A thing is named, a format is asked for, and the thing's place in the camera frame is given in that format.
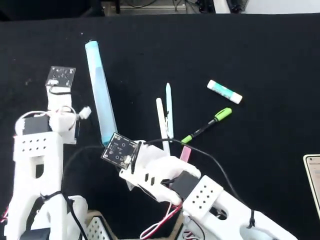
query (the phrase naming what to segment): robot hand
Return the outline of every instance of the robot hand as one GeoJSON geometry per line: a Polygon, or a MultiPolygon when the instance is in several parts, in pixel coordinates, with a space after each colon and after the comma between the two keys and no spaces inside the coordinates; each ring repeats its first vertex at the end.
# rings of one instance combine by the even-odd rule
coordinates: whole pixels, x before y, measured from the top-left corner
{"type": "Polygon", "coordinates": [[[158,202],[170,202],[177,206],[182,200],[176,192],[168,188],[168,185],[182,171],[198,179],[201,177],[195,166],[170,156],[154,145],[141,145],[133,174],[130,165],[128,169],[122,169],[119,176],[127,181],[130,190],[139,187],[158,202]]]}

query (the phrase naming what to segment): connector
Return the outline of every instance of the connector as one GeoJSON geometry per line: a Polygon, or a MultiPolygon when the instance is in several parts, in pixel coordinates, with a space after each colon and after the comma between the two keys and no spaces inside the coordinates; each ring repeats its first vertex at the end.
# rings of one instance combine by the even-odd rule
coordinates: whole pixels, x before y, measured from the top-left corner
{"type": "Polygon", "coordinates": [[[89,106],[85,106],[80,112],[79,112],[79,117],[81,119],[87,119],[90,114],[91,114],[91,108],[89,106]]]}

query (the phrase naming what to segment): red wire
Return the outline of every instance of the red wire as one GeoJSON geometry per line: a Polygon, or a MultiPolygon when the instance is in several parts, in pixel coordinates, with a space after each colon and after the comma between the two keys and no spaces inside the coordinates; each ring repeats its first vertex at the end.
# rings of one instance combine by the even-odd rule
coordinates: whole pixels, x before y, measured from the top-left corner
{"type": "Polygon", "coordinates": [[[169,213],[169,215],[164,216],[164,218],[161,221],[163,221],[165,218],[166,220],[163,222],[160,221],[161,223],[157,225],[154,229],[152,229],[150,233],[147,233],[144,237],[142,237],[142,240],[150,238],[163,224],[165,224],[169,219],[171,219],[181,209],[181,207],[182,204],[176,206],[176,208],[171,213],[169,213]]]}

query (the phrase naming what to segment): black mat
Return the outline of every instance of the black mat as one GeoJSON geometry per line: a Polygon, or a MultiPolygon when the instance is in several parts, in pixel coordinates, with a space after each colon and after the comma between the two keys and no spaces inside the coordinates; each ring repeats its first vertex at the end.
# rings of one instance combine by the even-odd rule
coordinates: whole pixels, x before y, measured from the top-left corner
{"type": "MultiPolygon", "coordinates": [[[[248,206],[298,239],[319,239],[320,221],[303,164],[305,154],[320,152],[319,26],[318,14],[1,23],[0,209],[12,194],[14,123],[27,111],[46,109],[50,66],[76,67],[74,105],[93,106],[84,45],[95,39],[121,134],[134,140],[160,137],[156,98],[165,99],[166,82],[178,139],[231,107],[231,117],[191,144],[221,162],[248,206]],[[243,95],[241,104],[208,90],[210,79],[243,95]]],[[[96,126],[83,122],[78,145],[65,147],[65,159],[97,142],[96,126]]],[[[181,148],[172,149],[178,155],[181,148]]],[[[190,162],[229,190],[210,159],[192,153],[190,162]]],[[[84,196],[120,238],[137,238],[166,209],[138,189],[129,192],[113,166],[100,160],[100,152],[82,154],[67,181],[68,193],[84,196]]],[[[161,235],[171,227],[164,226],[161,235]]]]}

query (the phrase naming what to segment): marker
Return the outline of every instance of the marker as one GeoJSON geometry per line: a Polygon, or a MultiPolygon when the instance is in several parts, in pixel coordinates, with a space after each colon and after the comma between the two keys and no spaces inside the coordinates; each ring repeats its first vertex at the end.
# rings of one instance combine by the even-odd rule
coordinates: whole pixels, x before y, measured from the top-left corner
{"type": "Polygon", "coordinates": [[[208,89],[224,96],[226,99],[234,102],[235,104],[239,104],[242,100],[242,96],[230,89],[226,88],[225,86],[220,85],[216,81],[210,80],[208,85],[206,86],[208,89]]]}
{"type": "MultiPolygon", "coordinates": [[[[164,113],[164,107],[162,105],[162,100],[161,100],[161,98],[157,98],[155,101],[156,101],[156,109],[157,109],[158,118],[159,118],[161,138],[167,139],[168,133],[167,133],[165,113],[164,113]]],[[[163,141],[162,145],[163,145],[163,150],[170,154],[169,143],[167,141],[163,141]]]]}
{"type": "Polygon", "coordinates": [[[181,140],[181,142],[183,142],[184,144],[190,142],[193,138],[195,138],[199,134],[203,133],[206,129],[208,129],[210,126],[214,125],[215,123],[220,122],[222,119],[224,119],[225,117],[229,116],[231,113],[232,113],[231,108],[226,107],[225,109],[221,110],[216,115],[214,115],[214,119],[209,121],[205,126],[203,126],[202,128],[198,129],[194,133],[186,136],[184,139],[181,140]]]}
{"type": "Polygon", "coordinates": [[[170,84],[167,83],[165,86],[165,95],[166,95],[166,111],[167,111],[167,130],[168,137],[170,139],[174,138],[174,120],[173,120],[173,112],[172,112],[172,97],[171,97],[171,87],[170,84]]]}

